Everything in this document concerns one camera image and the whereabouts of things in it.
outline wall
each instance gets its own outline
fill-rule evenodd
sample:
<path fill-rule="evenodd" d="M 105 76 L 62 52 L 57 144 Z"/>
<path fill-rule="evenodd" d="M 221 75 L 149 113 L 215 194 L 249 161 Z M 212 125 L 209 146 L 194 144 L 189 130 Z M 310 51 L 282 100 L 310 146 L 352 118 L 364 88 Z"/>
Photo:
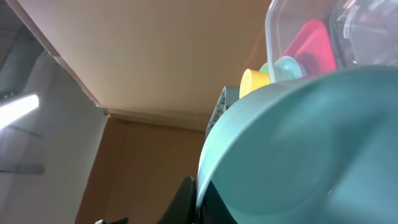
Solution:
<path fill-rule="evenodd" d="M 205 133 L 110 119 L 76 223 L 155 223 L 184 177 L 196 177 Z"/>
<path fill-rule="evenodd" d="M 12 47 L 22 21 L 4 0 L 0 0 L 0 66 Z"/>
<path fill-rule="evenodd" d="M 100 106 L 197 118 L 239 84 L 271 0 L 7 2 Z"/>
<path fill-rule="evenodd" d="M 9 188 L 0 189 L 8 190 L 0 223 L 73 223 L 106 123 L 56 61 L 44 57 L 47 63 L 39 71 L 53 74 L 31 129 L 40 138 L 29 142 L 21 162 L 42 162 L 45 172 L 0 175 L 1 182 L 12 180 Z"/>

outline red plastic item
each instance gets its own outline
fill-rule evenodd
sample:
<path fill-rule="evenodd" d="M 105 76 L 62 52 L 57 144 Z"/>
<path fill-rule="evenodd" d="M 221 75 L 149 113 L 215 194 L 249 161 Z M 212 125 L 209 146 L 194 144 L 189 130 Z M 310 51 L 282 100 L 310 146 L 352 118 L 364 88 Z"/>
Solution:
<path fill-rule="evenodd" d="M 291 56 L 300 63 L 307 70 L 308 76 L 337 69 L 328 30 L 319 20 L 310 20 L 304 24 L 284 55 Z"/>

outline clear plastic container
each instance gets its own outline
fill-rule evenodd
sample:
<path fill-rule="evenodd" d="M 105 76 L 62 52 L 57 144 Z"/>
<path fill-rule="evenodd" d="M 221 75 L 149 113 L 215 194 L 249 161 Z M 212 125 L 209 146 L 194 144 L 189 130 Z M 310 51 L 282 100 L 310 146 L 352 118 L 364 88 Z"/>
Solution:
<path fill-rule="evenodd" d="M 272 83 L 290 79 L 287 57 L 301 77 L 358 65 L 398 67 L 398 1 L 273 0 L 266 39 Z"/>
<path fill-rule="evenodd" d="M 398 1 L 341 1 L 331 15 L 330 33 L 342 68 L 398 67 Z"/>

